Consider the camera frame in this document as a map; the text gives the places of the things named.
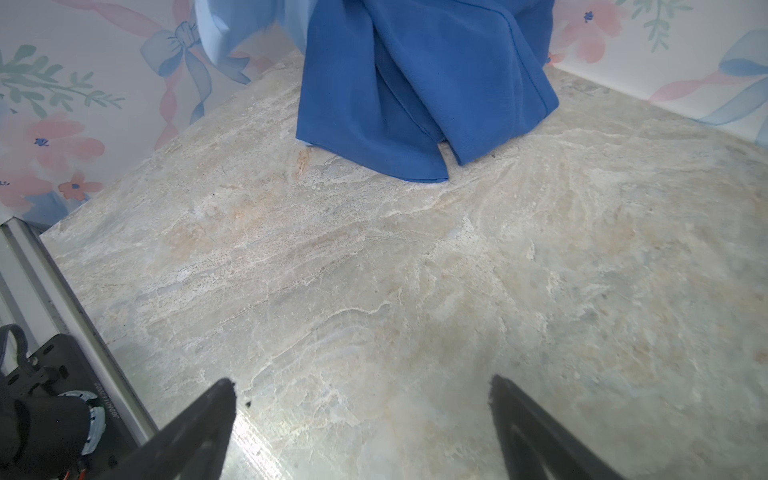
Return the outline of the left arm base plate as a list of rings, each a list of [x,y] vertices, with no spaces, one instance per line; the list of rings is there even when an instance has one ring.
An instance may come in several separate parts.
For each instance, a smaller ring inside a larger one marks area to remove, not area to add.
[[[70,335],[3,373],[1,399],[21,427],[10,478],[111,479],[139,446]]]

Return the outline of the aluminium mounting rail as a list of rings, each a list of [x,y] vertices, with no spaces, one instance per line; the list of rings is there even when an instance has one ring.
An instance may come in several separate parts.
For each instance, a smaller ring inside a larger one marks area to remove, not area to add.
[[[133,440],[142,445],[158,432],[42,243],[40,230],[18,218],[1,225],[1,323],[19,325],[32,350],[59,333],[74,337]]]

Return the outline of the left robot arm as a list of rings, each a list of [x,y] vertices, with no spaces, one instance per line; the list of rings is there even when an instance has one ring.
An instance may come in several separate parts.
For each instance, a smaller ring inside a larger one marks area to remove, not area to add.
[[[10,342],[16,368],[1,376],[1,477],[80,476],[107,426],[90,368],[68,335],[30,354],[21,326],[3,325],[2,356]]]

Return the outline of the dark blue cloth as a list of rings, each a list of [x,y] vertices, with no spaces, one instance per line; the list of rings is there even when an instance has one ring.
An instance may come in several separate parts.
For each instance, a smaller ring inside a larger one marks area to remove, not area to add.
[[[398,179],[449,177],[559,104],[544,67],[550,1],[320,1],[297,137]]]

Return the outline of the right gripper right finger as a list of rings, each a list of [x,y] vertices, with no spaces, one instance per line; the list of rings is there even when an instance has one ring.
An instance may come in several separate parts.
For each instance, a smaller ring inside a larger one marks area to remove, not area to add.
[[[510,479],[623,479],[512,380],[493,376],[489,406]]]

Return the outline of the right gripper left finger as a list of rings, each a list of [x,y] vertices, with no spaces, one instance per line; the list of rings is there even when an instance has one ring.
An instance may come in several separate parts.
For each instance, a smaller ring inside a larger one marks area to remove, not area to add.
[[[115,469],[100,477],[218,480],[235,419],[235,384],[223,378]]]

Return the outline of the light blue cloth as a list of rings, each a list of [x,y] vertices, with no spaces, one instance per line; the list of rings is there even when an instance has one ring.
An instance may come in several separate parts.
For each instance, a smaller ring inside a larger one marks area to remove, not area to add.
[[[304,54],[316,5],[317,0],[198,0],[194,11],[205,53],[221,64],[238,45],[275,23]]]

